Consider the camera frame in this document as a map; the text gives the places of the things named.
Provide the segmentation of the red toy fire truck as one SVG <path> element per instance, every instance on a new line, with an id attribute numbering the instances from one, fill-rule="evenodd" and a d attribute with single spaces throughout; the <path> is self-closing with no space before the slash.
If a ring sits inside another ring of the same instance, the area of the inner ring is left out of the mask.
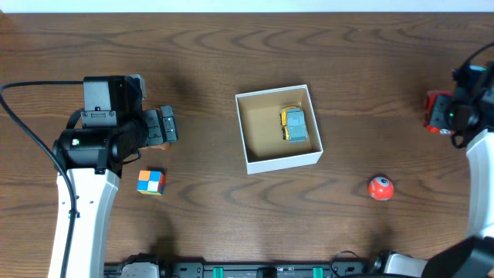
<path id="1" fill-rule="evenodd" d="M 453 94 L 449 91 L 429 90 L 425 98 L 424 127 L 433 134 L 451 135 L 447 124 L 448 108 Z"/>

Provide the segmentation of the multicolour puzzle cube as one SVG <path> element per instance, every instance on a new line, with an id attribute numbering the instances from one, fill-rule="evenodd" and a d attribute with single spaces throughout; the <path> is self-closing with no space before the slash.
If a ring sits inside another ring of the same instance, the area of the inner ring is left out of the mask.
<path id="1" fill-rule="evenodd" d="M 165 174 L 161 171 L 141 170 L 137 190 L 145 195 L 162 195 L 165 185 Z"/>

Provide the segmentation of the red toy ball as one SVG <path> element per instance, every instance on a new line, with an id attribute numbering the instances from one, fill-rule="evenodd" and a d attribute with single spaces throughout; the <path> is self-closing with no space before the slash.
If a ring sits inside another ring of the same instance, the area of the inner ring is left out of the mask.
<path id="1" fill-rule="evenodd" d="M 394 195 L 394 185 L 392 181 L 383 176 L 372 178 L 367 188 L 371 198 L 378 201 L 387 201 Z"/>

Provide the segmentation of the yellow grey toy truck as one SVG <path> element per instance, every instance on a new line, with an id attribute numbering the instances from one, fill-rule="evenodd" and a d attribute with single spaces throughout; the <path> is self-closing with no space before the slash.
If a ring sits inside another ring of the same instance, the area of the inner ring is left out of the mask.
<path id="1" fill-rule="evenodd" d="M 284 141 L 299 143 L 308 139 L 305 114 L 301 107 L 284 107 L 280 111 L 279 119 L 282 126 L 282 139 Z"/>

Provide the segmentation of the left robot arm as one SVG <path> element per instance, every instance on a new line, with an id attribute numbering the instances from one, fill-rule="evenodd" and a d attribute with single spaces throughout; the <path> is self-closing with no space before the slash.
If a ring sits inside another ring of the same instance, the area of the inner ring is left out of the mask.
<path id="1" fill-rule="evenodd" d="M 178 139 L 171 107 L 144 110 L 144 78 L 87 76 L 84 107 L 53 145 L 63 166 L 57 176 L 58 215 L 51 277 L 102 277 L 107 232 L 123 166 L 143 148 Z"/>

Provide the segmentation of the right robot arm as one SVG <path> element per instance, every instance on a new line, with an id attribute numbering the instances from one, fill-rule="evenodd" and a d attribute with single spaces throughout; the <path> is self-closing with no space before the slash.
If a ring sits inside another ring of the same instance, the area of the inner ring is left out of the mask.
<path id="1" fill-rule="evenodd" d="M 439 120 L 452 145 L 466 149 L 470 172 L 467 238 L 430 258 L 423 277 L 486 277 L 493 269 L 493 63 L 464 64 L 453 93 L 437 97 L 429 120 Z"/>

